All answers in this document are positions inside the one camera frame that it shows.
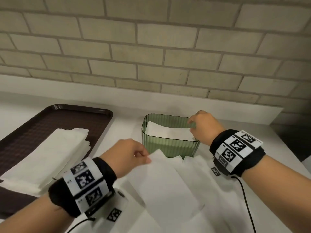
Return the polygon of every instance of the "person's left hand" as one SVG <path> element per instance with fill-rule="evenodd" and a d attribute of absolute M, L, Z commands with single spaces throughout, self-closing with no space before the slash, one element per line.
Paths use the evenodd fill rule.
<path fill-rule="evenodd" d="M 113 147 L 103 153 L 103 159 L 115 172 L 117 178 L 128 174 L 138 165 L 151 162 L 147 149 L 133 139 L 119 140 Z"/>

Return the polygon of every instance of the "wristband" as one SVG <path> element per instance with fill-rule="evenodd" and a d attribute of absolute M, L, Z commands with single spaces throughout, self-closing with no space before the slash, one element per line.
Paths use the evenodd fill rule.
<path fill-rule="evenodd" d="M 254 167 L 266 154 L 262 141 L 245 131 L 226 130 L 212 142 L 210 152 L 214 164 L 225 175 L 241 176 L 246 169 Z"/>
<path fill-rule="evenodd" d="M 50 186 L 49 197 L 72 217 L 84 212 L 91 216 L 114 195 L 112 185 L 116 179 L 101 158 L 86 158 Z"/>

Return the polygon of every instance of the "person's right hand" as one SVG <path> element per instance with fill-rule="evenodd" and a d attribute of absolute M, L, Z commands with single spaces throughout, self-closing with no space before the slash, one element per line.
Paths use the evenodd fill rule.
<path fill-rule="evenodd" d="M 211 145 L 215 137 L 217 137 L 225 129 L 210 113 L 200 110 L 192 115 L 188 123 L 196 123 L 196 128 L 191 128 L 190 132 L 200 142 Z"/>

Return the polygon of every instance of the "white countertop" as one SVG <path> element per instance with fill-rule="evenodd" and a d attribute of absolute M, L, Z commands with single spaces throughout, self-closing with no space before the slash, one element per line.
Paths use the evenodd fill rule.
<path fill-rule="evenodd" d="M 44 108 L 57 103 L 105 108 L 110 109 L 114 113 L 114 117 L 106 129 L 106 135 L 102 141 L 99 141 L 100 145 L 98 149 L 92 152 L 94 156 L 101 155 L 119 139 L 133 138 L 137 141 L 141 141 L 141 125 L 144 116 L 149 113 L 157 112 L 0 92 L 0 139 L 10 134 Z M 311 174 L 268 125 L 226 120 L 221 120 L 221 123 L 228 129 L 243 129 L 251 133 L 264 142 L 263 148 L 268 155 L 302 175 L 311 178 Z M 196 155 L 201 155 L 208 160 L 212 157 L 208 149 L 208 146 L 201 144 Z M 245 225 L 245 232 L 252 232 L 251 222 L 239 183 L 234 182 L 231 190 L 223 191 L 212 176 L 209 178 L 210 180 L 207 181 L 210 181 L 213 188 L 232 205 L 232 208 L 238 209 L 239 216 L 235 217 L 243 222 Z M 243 180 L 242 183 L 257 232 L 290 232 L 290 230 L 261 202 Z M 129 199 L 129 204 L 115 225 L 113 232 L 161 232 L 158 225 L 139 204 L 140 198 L 135 194 L 126 177 L 118 179 L 115 182 L 115 187 L 120 188 L 125 193 L 126 197 Z M 84 217 L 85 216 L 80 216 L 75 219 L 72 226 Z M 73 232 L 91 232 L 90 224 L 87 222 L 83 223 Z"/>

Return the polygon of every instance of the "white napkin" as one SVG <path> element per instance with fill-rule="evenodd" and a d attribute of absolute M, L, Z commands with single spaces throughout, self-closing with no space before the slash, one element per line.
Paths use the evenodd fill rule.
<path fill-rule="evenodd" d="M 189 128 L 164 127 L 151 121 L 149 121 L 147 124 L 145 134 L 147 134 L 148 136 L 156 136 L 162 138 L 195 141 Z"/>
<path fill-rule="evenodd" d="M 202 206 L 161 150 L 150 155 L 151 164 L 130 172 L 128 178 L 146 204 L 149 214 L 163 229 L 172 229 L 191 219 Z"/>
<path fill-rule="evenodd" d="M 3 180 L 0 186 L 40 196 L 52 184 L 53 177 L 60 178 L 89 151 L 90 143 L 85 141 L 88 131 L 56 129 L 31 154 L 0 177 Z"/>

